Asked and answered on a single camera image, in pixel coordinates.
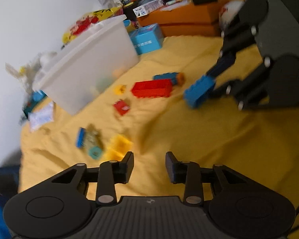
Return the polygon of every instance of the white storage container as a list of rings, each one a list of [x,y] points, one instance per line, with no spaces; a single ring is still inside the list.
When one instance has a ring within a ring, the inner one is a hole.
[[[37,73],[33,89],[76,114],[138,63],[125,19],[120,15],[92,25]]]

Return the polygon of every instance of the light blue box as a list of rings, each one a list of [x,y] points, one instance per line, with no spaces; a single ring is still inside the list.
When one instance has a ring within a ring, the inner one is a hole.
[[[137,54],[144,54],[163,45],[164,36],[157,23],[139,28],[129,33]]]

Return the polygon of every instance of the silver screw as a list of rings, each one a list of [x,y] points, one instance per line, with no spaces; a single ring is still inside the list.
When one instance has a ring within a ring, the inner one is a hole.
[[[269,57],[265,57],[264,64],[265,64],[265,67],[269,67],[270,66],[271,62],[270,62],[270,58]]]
[[[244,102],[240,101],[238,104],[238,110],[241,111],[243,109],[243,106],[244,106]]]
[[[230,86],[230,85],[228,85],[228,86],[227,86],[227,89],[226,89],[226,94],[227,94],[227,95],[229,95],[229,94],[230,94],[230,90],[231,90],[231,86]]]
[[[252,34],[253,36],[256,36],[256,34],[257,34],[257,29],[256,29],[256,27],[255,27],[255,26],[252,26],[250,30],[251,30],[251,34]]]
[[[98,197],[98,201],[101,203],[110,203],[113,201],[113,197],[111,195],[102,195]]]
[[[198,196],[189,196],[186,198],[186,202],[189,204],[199,204],[202,202],[202,199]]]

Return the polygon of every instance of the white ball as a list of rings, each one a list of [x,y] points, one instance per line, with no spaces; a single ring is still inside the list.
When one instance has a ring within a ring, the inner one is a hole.
[[[229,23],[233,20],[245,1],[232,0],[226,3],[219,11],[219,26],[221,30],[225,30]]]

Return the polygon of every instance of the blue block held by gripper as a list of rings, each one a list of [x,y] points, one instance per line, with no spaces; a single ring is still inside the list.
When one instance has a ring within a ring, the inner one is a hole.
[[[197,108],[208,98],[209,93],[214,87],[214,79],[203,75],[196,83],[184,91],[183,97],[190,107]]]

